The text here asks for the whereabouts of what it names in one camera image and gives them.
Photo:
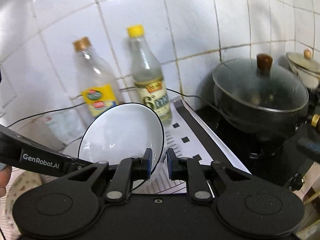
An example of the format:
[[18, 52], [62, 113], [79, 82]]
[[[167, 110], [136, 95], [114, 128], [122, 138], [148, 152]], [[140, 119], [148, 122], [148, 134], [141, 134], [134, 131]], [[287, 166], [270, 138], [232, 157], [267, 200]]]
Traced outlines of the person's left hand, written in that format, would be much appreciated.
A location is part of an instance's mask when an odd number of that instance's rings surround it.
[[5, 196], [7, 190], [6, 186], [10, 180], [12, 173], [12, 167], [5, 165], [4, 168], [0, 171], [0, 197]]

